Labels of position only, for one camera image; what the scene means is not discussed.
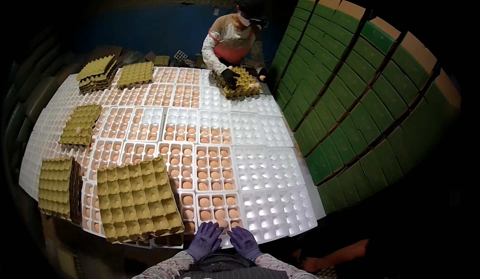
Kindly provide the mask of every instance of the hand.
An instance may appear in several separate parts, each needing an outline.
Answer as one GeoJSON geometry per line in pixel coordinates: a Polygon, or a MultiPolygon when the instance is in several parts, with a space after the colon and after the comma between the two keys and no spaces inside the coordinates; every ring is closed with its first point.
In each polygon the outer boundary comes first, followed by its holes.
{"type": "Polygon", "coordinates": [[[223,228],[218,227],[218,223],[202,223],[195,234],[194,240],[186,250],[196,261],[199,261],[204,256],[215,252],[222,242],[219,239],[223,228]]]}
{"type": "Polygon", "coordinates": [[[237,252],[248,260],[255,261],[263,253],[258,248],[257,241],[249,230],[235,227],[227,232],[230,235],[230,242],[237,252]]]}
{"type": "Polygon", "coordinates": [[[262,81],[262,82],[265,82],[265,79],[268,77],[268,73],[267,73],[267,70],[265,68],[262,68],[259,72],[258,72],[258,78],[262,81]]]}
{"type": "Polygon", "coordinates": [[[235,90],[237,89],[237,79],[240,75],[233,72],[230,69],[225,69],[222,71],[222,77],[225,80],[225,83],[230,87],[230,89],[235,90]]]}

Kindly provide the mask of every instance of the person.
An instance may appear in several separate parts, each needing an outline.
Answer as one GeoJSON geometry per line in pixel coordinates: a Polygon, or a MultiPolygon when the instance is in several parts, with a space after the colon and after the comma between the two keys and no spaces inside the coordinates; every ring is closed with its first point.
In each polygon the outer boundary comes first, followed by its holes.
{"type": "Polygon", "coordinates": [[[239,66],[249,53],[255,61],[258,78],[265,81],[267,70],[262,53],[261,26],[264,6],[261,0],[243,0],[237,5],[237,13],[221,16],[215,20],[203,41],[201,54],[207,68],[222,76],[226,84],[236,89],[239,75],[229,66],[239,66]]]}
{"type": "Polygon", "coordinates": [[[187,250],[133,278],[315,278],[310,273],[260,252],[253,234],[241,227],[235,227],[227,232],[232,246],[239,255],[215,253],[220,247],[219,236],[223,232],[223,228],[218,226],[218,223],[202,223],[187,250]]]}

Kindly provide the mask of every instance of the black glove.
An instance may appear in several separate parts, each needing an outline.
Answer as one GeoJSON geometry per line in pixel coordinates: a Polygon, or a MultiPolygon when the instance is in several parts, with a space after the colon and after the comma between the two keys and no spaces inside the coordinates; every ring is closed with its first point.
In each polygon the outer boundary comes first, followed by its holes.
{"type": "Polygon", "coordinates": [[[262,82],[266,82],[267,77],[268,77],[267,70],[266,70],[265,68],[262,68],[262,69],[258,72],[258,78],[259,78],[259,80],[261,80],[262,82]]]}
{"type": "Polygon", "coordinates": [[[239,74],[236,74],[235,72],[231,71],[230,69],[225,69],[222,71],[222,77],[225,80],[225,83],[230,87],[231,90],[237,89],[237,79],[236,77],[239,77],[239,74]]]}

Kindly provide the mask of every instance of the purple glove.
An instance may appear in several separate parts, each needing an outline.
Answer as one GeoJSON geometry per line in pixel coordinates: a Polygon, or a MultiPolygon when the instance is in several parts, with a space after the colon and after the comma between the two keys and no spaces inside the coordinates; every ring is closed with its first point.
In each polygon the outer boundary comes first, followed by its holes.
{"type": "Polygon", "coordinates": [[[230,242],[237,252],[248,260],[255,261],[263,253],[258,248],[257,241],[249,230],[235,227],[227,232],[230,235],[230,242]]]}
{"type": "Polygon", "coordinates": [[[215,252],[222,242],[219,239],[223,228],[218,227],[218,223],[202,223],[195,234],[194,240],[186,250],[196,261],[199,261],[204,256],[215,252]]]}

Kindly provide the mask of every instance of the blue wall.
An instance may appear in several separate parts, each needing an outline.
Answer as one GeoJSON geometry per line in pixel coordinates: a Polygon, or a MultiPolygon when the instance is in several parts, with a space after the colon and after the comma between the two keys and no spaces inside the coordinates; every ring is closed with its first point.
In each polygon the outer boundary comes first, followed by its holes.
{"type": "MultiPolygon", "coordinates": [[[[220,8],[219,16],[228,11],[220,8]]],[[[77,27],[76,51],[87,53],[97,45],[108,44],[172,58],[177,50],[182,50],[195,60],[208,29],[218,18],[213,12],[212,6],[171,4],[102,13],[77,27]]],[[[265,60],[273,59],[286,27],[271,22],[264,29],[265,60]]]]}

